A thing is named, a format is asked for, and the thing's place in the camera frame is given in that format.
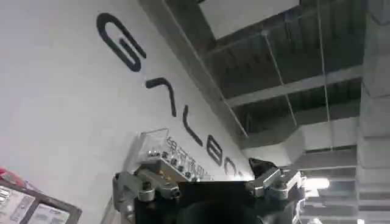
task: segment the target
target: exposed ceiling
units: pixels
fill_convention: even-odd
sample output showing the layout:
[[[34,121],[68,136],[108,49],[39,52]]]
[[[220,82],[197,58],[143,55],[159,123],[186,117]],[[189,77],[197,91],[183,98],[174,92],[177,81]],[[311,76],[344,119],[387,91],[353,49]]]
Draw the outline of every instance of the exposed ceiling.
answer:
[[[215,38],[195,2],[166,2],[228,102],[236,97],[245,99],[246,94],[273,91],[279,86],[321,78],[324,73],[337,77],[339,71],[355,68],[363,62],[364,0],[320,0],[319,6],[316,0],[302,0],[296,7],[220,39]],[[244,129],[243,136],[270,130],[273,124],[285,121],[288,116],[290,122],[296,124],[291,128],[292,133],[294,126],[303,122],[294,116],[303,110],[322,108],[322,120],[326,121],[327,106],[356,102],[356,111],[344,117],[356,116],[360,83],[358,76],[328,83],[328,102],[323,85],[309,85],[304,91],[274,94],[232,108]],[[337,117],[335,114],[329,116],[330,119]]]

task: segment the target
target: black lettering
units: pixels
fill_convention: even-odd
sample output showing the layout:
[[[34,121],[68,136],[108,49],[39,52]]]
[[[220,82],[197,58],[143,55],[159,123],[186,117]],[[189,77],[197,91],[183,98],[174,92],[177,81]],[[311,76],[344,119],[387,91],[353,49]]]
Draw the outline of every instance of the black lettering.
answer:
[[[222,149],[212,135],[207,137],[206,150],[209,156],[219,165],[222,165]]]
[[[234,174],[229,174],[229,167],[228,167],[228,164],[230,164],[230,166],[233,168]],[[226,174],[226,175],[230,175],[230,176],[235,176],[235,175],[237,175],[236,165],[234,165],[233,161],[232,161],[229,157],[226,157],[226,158],[225,158],[224,167],[225,167],[225,174]]]
[[[120,22],[120,20],[117,17],[109,13],[101,13],[99,16],[97,16],[96,27],[103,41],[111,48],[111,50],[116,54],[116,56],[118,56],[123,61],[123,63],[125,63],[127,67],[129,67],[131,71],[139,72],[141,70],[140,58],[133,51],[133,49],[123,40],[123,38],[120,38],[119,39],[120,45],[127,51],[127,53],[130,55],[130,57],[133,59],[134,62],[129,60],[127,55],[124,52],[122,52],[122,50],[118,47],[118,45],[116,45],[114,41],[107,34],[107,31],[105,29],[105,25],[107,23],[113,23],[123,33],[123,35],[127,38],[130,44],[136,49],[136,51],[143,58],[146,58],[145,51],[134,40],[133,36],[131,36],[129,31],[126,29],[126,27],[123,26],[123,24]]]
[[[195,132],[192,131],[192,129],[188,125],[187,119],[188,119],[188,105],[185,105],[184,111],[183,111],[183,124],[184,124],[185,130],[188,132],[188,134],[191,135],[191,137],[193,137],[193,139],[196,141],[196,143],[198,145],[203,146],[202,140],[200,140],[198,135],[196,135]]]
[[[157,78],[157,79],[150,79],[146,81],[145,83],[146,88],[151,89],[156,86],[164,85],[167,87],[168,92],[169,92],[169,99],[171,101],[171,111],[172,111],[172,116],[176,117],[176,103],[175,103],[175,93],[173,92],[172,85],[168,80],[165,78]]]

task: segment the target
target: machine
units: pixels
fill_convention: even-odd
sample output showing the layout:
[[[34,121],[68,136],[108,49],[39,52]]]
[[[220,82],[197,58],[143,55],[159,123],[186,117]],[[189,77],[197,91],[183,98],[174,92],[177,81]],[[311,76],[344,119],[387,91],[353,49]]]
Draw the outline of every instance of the machine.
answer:
[[[113,178],[114,207],[122,224],[289,224],[298,220],[305,177],[250,159],[252,181],[187,181],[169,159],[149,156],[134,172]]]

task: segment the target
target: light fixture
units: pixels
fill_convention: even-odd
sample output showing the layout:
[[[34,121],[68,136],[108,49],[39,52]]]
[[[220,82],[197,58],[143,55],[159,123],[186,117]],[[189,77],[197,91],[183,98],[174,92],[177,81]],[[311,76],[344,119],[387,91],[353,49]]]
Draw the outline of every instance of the light fixture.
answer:
[[[326,189],[329,187],[327,178],[308,178],[305,183],[306,189]]]
[[[313,218],[308,222],[308,224],[322,224],[322,222],[319,218]]]
[[[305,189],[305,198],[310,197],[318,197],[318,190],[317,189]]]

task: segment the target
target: metal rod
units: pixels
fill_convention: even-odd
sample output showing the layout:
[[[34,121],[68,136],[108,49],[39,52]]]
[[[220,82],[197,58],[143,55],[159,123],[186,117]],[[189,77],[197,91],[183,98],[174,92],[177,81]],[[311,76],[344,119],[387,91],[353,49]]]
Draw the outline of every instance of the metal rod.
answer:
[[[326,107],[327,107],[327,118],[328,118],[329,133],[330,133],[330,150],[333,151],[333,132],[332,132],[332,124],[330,122],[330,113],[329,113],[327,75],[326,75],[326,71],[325,71],[324,43],[322,40],[322,21],[321,21],[321,8],[320,8],[319,0],[317,0],[317,20],[318,20],[318,32],[319,32],[319,45],[320,45],[320,50],[321,50],[322,75],[324,76],[325,102],[326,102]]]
[[[171,11],[171,8],[164,2],[164,7],[165,9],[167,10],[167,12],[170,14],[171,18],[173,19],[175,25],[177,26],[177,28],[180,30],[180,33],[183,35],[185,41],[187,42],[187,44],[189,45],[189,47],[191,48],[192,52],[194,53],[195,57],[197,58],[197,60],[199,61],[201,67],[203,68],[203,70],[205,71],[206,75],[210,78],[210,81],[211,81],[211,84],[214,86],[214,88],[217,89],[217,92],[220,96],[220,98],[222,99],[223,103],[227,106],[227,108],[229,109],[229,112],[230,114],[233,116],[235,122],[237,123],[239,129],[242,131],[242,133],[244,134],[244,136],[246,138],[249,138],[248,136],[248,133],[245,131],[245,128],[243,127],[243,125],[241,124],[241,122],[238,120],[236,114],[234,113],[233,109],[230,107],[230,105],[227,103],[227,100],[224,96],[224,94],[222,93],[221,89],[219,88],[219,86],[217,85],[217,83],[214,81],[214,78],[213,76],[211,76],[209,70],[207,69],[207,67],[205,66],[205,63],[203,62],[203,60],[201,59],[201,57],[198,55],[198,53],[195,51],[195,48],[194,46],[191,44],[190,40],[188,39],[188,37],[185,35],[185,32],[184,30],[182,29],[182,27],[180,26],[180,24],[177,22],[177,20],[175,19],[175,16],[174,14],[172,13]]]
[[[275,66],[276,72],[277,72],[277,74],[278,74],[278,76],[279,76],[280,84],[281,84],[281,86],[284,86],[285,83],[283,82],[283,78],[282,78],[282,75],[281,75],[281,73],[280,73],[278,63],[277,63],[277,61],[276,61],[274,52],[272,51],[271,44],[270,44],[269,39],[268,39],[268,34],[269,34],[269,31],[268,31],[268,30],[263,30],[262,35],[263,35],[264,38],[266,39],[269,53],[271,54],[272,61],[274,62],[274,66]],[[290,99],[289,99],[289,97],[288,97],[287,94],[285,94],[285,97],[286,97],[286,100],[287,100],[287,103],[288,103],[288,107],[289,107],[291,116],[292,116],[293,121],[294,121],[294,125],[295,125],[295,127],[296,127],[296,126],[298,126],[298,123],[297,123],[297,119],[295,118],[295,114],[294,114],[293,108],[292,108],[292,106],[291,106]]]

